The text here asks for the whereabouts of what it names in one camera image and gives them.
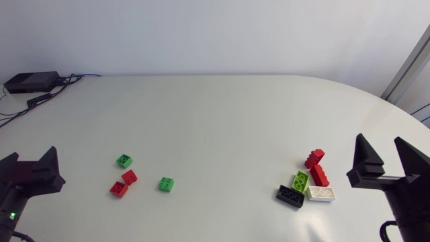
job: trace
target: white table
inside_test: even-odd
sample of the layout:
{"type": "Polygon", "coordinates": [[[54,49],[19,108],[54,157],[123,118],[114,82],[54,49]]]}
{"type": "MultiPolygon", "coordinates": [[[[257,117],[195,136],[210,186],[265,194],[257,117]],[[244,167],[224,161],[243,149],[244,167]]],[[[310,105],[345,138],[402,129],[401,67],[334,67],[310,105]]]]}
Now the white table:
{"type": "MultiPolygon", "coordinates": [[[[39,94],[10,95],[0,112],[39,94]]],[[[394,138],[430,155],[430,131],[397,107],[343,84],[299,76],[86,77],[0,129],[1,158],[38,160],[54,145],[66,184],[33,197],[16,228],[45,241],[379,241],[393,215],[380,191],[351,188],[362,132],[403,176],[394,138]],[[332,203],[275,199],[311,150],[332,203]],[[139,180],[109,193],[127,169],[139,180]],[[171,193],[158,191],[171,177],[171,193]]],[[[401,241],[389,227],[392,241],[401,241]]]]}

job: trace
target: red lego brick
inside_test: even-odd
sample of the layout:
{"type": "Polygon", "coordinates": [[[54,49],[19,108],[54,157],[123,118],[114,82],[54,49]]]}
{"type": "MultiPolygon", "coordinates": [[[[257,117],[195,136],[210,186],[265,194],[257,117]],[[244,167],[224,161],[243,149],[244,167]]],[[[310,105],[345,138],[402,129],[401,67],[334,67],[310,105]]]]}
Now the red lego brick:
{"type": "Polygon", "coordinates": [[[318,164],[324,155],[325,152],[322,149],[316,149],[310,153],[308,159],[304,162],[304,165],[310,169],[312,166],[318,164]]]}
{"type": "Polygon", "coordinates": [[[316,186],[330,185],[330,182],[328,181],[327,176],[325,176],[323,168],[320,165],[314,165],[312,168],[310,168],[309,172],[316,186]]]}
{"type": "Polygon", "coordinates": [[[131,185],[133,182],[137,181],[136,174],[134,174],[133,170],[127,171],[121,175],[121,177],[127,185],[131,185]]]}
{"type": "Polygon", "coordinates": [[[128,186],[126,184],[123,184],[119,181],[115,183],[115,185],[110,189],[110,192],[115,195],[122,198],[122,196],[127,192],[128,186]]]}

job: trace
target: white lego brick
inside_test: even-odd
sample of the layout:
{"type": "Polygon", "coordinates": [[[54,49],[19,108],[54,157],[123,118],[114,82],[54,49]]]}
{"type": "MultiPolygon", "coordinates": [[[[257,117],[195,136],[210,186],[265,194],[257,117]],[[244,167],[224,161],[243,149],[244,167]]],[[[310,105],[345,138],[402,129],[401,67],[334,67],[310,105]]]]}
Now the white lego brick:
{"type": "Polygon", "coordinates": [[[332,202],[336,200],[335,191],[330,187],[309,186],[306,193],[311,201],[332,202]]]}

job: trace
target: white wall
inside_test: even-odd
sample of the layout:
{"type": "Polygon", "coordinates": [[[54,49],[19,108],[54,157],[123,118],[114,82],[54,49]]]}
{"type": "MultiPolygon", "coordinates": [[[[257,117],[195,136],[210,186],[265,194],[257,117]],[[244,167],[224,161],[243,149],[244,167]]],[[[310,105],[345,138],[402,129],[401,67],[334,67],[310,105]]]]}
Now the white wall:
{"type": "Polygon", "coordinates": [[[62,75],[295,74],[380,95],[430,1],[0,1],[0,83],[62,75]]]}

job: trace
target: green lego brick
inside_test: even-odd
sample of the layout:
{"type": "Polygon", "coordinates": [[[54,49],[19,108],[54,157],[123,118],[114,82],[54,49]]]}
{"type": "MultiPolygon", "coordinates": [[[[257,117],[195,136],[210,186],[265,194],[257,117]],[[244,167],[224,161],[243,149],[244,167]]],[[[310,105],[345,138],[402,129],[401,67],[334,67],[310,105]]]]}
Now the green lego brick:
{"type": "Polygon", "coordinates": [[[132,162],[132,158],[125,154],[122,154],[121,157],[116,160],[116,163],[123,168],[127,168],[132,162]]]}
{"type": "Polygon", "coordinates": [[[291,187],[293,190],[297,192],[304,193],[306,186],[308,185],[309,175],[299,171],[294,178],[293,186],[291,187]]]}
{"type": "Polygon", "coordinates": [[[159,189],[161,191],[170,192],[173,188],[175,181],[171,178],[163,177],[159,184],[159,189]]]}

